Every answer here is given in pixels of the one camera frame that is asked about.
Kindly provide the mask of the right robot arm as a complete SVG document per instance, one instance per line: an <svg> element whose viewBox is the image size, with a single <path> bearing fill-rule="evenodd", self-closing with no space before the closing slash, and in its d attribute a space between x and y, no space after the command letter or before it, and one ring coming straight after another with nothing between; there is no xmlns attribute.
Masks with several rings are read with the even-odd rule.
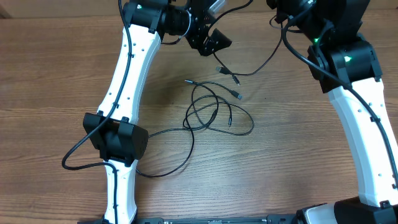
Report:
<svg viewBox="0 0 398 224"><path fill-rule="evenodd" d="M342 123L354 160L358 195L297 211L294 223L396 223L397 141L384 101L382 69L374 47L359 32L368 0L268 0L282 25L310 41L306 63Z"/></svg>

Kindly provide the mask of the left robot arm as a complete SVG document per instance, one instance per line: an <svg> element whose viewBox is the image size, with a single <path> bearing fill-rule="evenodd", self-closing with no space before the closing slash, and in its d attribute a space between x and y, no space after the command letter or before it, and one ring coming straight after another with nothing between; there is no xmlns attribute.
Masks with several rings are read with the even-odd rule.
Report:
<svg viewBox="0 0 398 224"><path fill-rule="evenodd" d="M207 40L208 25L224 6L222 0L128 1L122 8L123 39L108 92L95 114L87 113L83 127L106 169L108 202L99 223L134 223L136 167L144 155L148 132L140 128L139 105L147 74L165 34L186 37L200 55L229 47L231 41L214 31Z"/></svg>

